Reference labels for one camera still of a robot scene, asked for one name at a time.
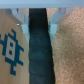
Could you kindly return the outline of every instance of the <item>speckled brown surface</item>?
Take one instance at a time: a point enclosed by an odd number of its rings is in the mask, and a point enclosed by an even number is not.
[[[74,8],[53,44],[56,84],[84,84],[84,8]]]

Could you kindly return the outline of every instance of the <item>dark blue printed symbol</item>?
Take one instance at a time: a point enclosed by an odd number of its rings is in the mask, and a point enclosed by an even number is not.
[[[16,39],[16,32],[12,29],[14,36],[8,33],[8,36],[5,34],[4,41],[1,40],[0,34],[0,44],[3,45],[2,55],[5,56],[5,61],[11,64],[10,74],[16,75],[14,71],[14,66],[18,64],[23,66],[23,62],[19,60],[20,50],[24,52],[24,49],[18,45],[18,40]]]

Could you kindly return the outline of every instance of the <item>blue logo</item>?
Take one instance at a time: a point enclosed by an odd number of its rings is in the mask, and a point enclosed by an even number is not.
[[[23,62],[19,60],[20,50],[24,52],[24,49],[18,45],[18,40],[16,39],[16,32],[12,29],[14,36],[8,33],[8,36],[5,34],[4,41],[1,40],[0,34],[0,44],[3,45],[2,55],[5,56],[5,61],[11,64],[10,74],[16,76],[16,71],[14,71],[14,66],[17,66],[17,63],[23,66]]]

